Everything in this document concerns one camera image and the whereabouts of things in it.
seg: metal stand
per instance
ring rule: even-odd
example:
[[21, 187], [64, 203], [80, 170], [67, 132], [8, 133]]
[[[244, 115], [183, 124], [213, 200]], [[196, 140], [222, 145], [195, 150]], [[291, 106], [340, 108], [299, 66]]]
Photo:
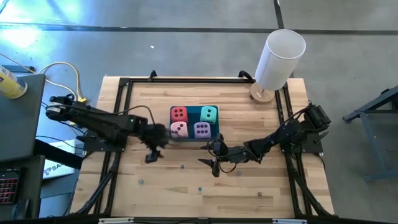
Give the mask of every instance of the metal stand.
[[381, 140], [377, 138], [375, 134], [375, 130], [371, 127], [371, 122], [368, 115], [371, 114], [379, 114], [381, 116], [385, 116], [388, 114], [397, 114], [398, 111], [396, 109], [391, 110], [376, 110], [379, 107], [387, 104], [392, 103], [396, 105], [398, 102], [398, 86], [384, 91], [380, 96], [376, 99], [370, 101], [369, 103], [365, 104], [364, 106], [360, 107], [359, 109], [353, 111], [347, 116], [344, 116], [343, 119], [346, 123], [351, 122], [355, 118], [361, 118], [363, 127], [365, 129], [366, 135], [371, 143], [372, 151], [374, 156], [377, 158], [377, 167], [378, 172], [377, 174], [372, 175], [364, 175], [363, 179], [365, 182], [391, 178], [391, 177], [398, 177], [398, 169], [389, 169], [387, 168], [385, 156], [383, 156], [383, 152], [387, 149], [382, 148]]

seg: dice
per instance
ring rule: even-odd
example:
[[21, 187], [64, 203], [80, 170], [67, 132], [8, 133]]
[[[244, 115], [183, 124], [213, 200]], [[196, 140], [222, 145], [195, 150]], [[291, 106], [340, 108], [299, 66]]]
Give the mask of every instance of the dice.
[[184, 106], [175, 106], [171, 109], [172, 122], [183, 121], [188, 123], [187, 108]]
[[187, 138], [188, 126], [183, 121], [177, 121], [170, 125], [170, 132], [172, 134], [172, 138]]
[[204, 106], [201, 108], [200, 121], [215, 124], [217, 120], [217, 109], [212, 106]]
[[193, 129], [195, 130], [195, 138], [211, 138], [209, 123], [197, 122]]

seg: purple die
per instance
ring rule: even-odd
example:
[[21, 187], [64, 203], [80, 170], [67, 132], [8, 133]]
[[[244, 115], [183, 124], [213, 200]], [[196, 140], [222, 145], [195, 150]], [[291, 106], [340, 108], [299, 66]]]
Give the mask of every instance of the purple die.
[[194, 130], [195, 138], [211, 138], [210, 124], [207, 122], [197, 122]]

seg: white cylinder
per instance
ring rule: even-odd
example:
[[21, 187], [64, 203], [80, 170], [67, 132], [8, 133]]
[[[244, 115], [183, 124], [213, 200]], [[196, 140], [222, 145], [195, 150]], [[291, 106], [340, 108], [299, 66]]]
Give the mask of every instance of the white cylinder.
[[282, 88], [305, 48], [304, 38], [294, 31], [281, 29], [270, 33], [257, 66], [256, 82], [266, 90]]

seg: lamp base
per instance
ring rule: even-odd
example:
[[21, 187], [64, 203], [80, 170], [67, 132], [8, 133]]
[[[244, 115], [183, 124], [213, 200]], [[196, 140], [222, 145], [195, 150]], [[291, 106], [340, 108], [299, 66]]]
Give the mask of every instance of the lamp base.
[[250, 99], [257, 104], [267, 104], [275, 97], [274, 91], [263, 89], [257, 83], [250, 87]]

